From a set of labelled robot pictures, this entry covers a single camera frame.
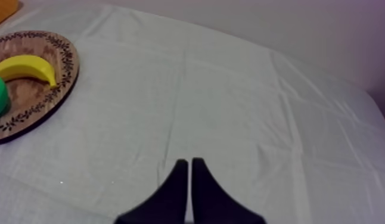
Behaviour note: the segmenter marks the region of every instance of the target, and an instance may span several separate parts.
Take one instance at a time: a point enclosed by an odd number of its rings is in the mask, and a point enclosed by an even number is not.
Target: round wooden tray
[[[22,31],[0,37],[0,62],[16,55],[37,55],[55,68],[58,86],[35,79],[7,82],[11,107],[0,117],[0,144],[13,140],[45,121],[63,103],[76,83],[79,58],[66,38],[45,31]]]

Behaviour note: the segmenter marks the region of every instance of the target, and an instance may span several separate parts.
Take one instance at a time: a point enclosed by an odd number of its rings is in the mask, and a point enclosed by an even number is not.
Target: white wall
[[[189,21],[312,63],[385,111],[385,0],[104,0]]]

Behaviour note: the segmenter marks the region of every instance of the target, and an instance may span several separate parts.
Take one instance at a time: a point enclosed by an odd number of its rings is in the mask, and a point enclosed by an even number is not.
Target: yellow banana
[[[56,86],[55,70],[45,59],[35,55],[18,55],[0,62],[0,77],[4,81],[33,77]]]

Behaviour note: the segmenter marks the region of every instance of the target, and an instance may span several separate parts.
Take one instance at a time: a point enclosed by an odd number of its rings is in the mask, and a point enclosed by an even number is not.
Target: white sheet
[[[0,223],[112,223],[192,157],[269,224],[385,223],[385,122],[366,93],[111,5],[41,6],[0,35],[32,29],[73,41],[80,76],[47,122],[0,145]]]

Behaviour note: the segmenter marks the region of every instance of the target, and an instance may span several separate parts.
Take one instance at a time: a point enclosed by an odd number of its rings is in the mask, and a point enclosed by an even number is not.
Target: banana
[[[18,55],[0,62],[0,77],[4,81],[33,77],[56,86],[55,70],[45,59],[35,55]]]

